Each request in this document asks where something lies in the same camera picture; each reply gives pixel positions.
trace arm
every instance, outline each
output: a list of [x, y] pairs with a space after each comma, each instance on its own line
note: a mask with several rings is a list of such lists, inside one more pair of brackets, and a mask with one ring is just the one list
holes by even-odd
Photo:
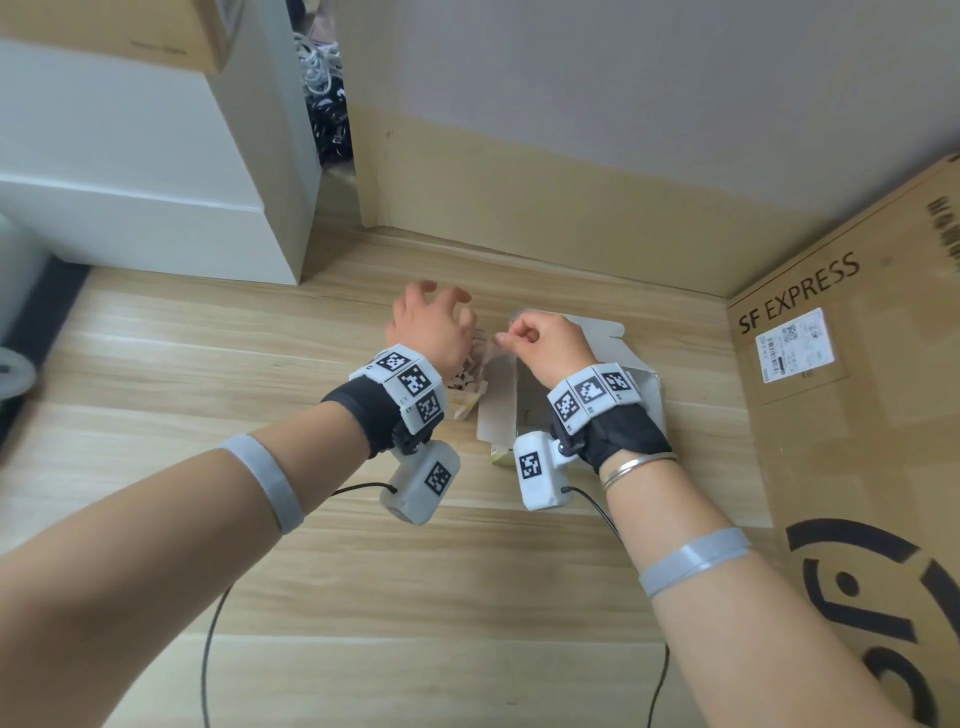
[[[528, 312], [497, 343], [548, 389], [596, 363], [580, 328]], [[606, 478], [636, 457], [624, 450]], [[608, 505], [644, 571], [694, 539], [732, 526], [675, 462], [648, 463], [611, 486]], [[755, 551], [654, 597], [654, 611], [711, 725], [911, 725], [829, 625]]]
[[[389, 345], [444, 376], [466, 358], [475, 317], [448, 289], [428, 305], [411, 284], [394, 304]], [[252, 433], [304, 513], [370, 455], [360, 425], [324, 402]], [[151, 475], [40, 533], [0, 559], [0, 715], [10, 725], [102, 724], [136, 676], [279, 540], [260, 485], [229, 452], [210, 450]]]

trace wooden floor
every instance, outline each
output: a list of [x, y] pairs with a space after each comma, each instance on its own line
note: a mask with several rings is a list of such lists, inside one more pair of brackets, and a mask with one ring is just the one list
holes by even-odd
[[[296, 288], [95, 270], [2, 453], [0, 547], [318, 401], [381, 348], [391, 300], [419, 278], [470, 290], [490, 331], [523, 306], [622, 321], [662, 377], [683, 462], [771, 548], [721, 300], [331, 221]], [[376, 494], [337, 497], [237, 584], [213, 645], [215, 726], [643, 723], [662, 642], [627, 557], [582, 502], [527, 513], [474, 429], [438, 432], [463, 468], [428, 525]], [[393, 468], [383, 456], [355, 479]], [[200, 724], [208, 620], [110, 725]], [[676, 666], [655, 724], [703, 724]]]

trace forearm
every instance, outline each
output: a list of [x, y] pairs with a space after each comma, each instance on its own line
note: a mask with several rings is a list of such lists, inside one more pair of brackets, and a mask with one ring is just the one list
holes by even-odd
[[[613, 456], [601, 477], [633, 457]], [[732, 526], [668, 460], [617, 481], [608, 503], [638, 571]], [[910, 724], [827, 623], [758, 553], [660, 593], [653, 606], [713, 726]]]
[[[370, 453], [360, 425], [333, 402], [253, 436], [304, 513]], [[29, 711], [22, 722], [31, 725], [61, 725], [67, 715], [71, 724], [102, 722], [159, 651], [278, 539], [260, 485], [221, 449], [44, 531], [0, 560], [0, 711]]]

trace open paper box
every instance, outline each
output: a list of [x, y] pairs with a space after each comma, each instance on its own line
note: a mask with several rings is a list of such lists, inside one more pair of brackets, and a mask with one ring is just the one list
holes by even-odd
[[[660, 378], [623, 343], [620, 338], [624, 333], [623, 324], [567, 314], [564, 316], [583, 328], [597, 359], [603, 363], [619, 364], [634, 378], [650, 417], [665, 433]], [[480, 400], [478, 409], [477, 439], [491, 444], [491, 460], [494, 463], [512, 467], [514, 458], [511, 450], [517, 436], [534, 430], [550, 431], [547, 390], [512, 355], [491, 359], [484, 369], [484, 376], [487, 393]]]

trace hand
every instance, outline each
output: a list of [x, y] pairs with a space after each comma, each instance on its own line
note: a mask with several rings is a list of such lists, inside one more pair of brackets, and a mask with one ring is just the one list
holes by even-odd
[[584, 330], [559, 313], [524, 311], [493, 340], [516, 354], [547, 389], [597, 363]]
[[462, 288], [446, 288], [432, 303], [424, 294], [437, 290], [433, 280], [407, 285], [394, 301], [394, 319], [387, 324], [387, 346], [402, 344], [423, 354], [444, 380], [455, 376], [467, 360], [477, 316], [467, 307], [455, 318], [457, 303], [472, 296]]

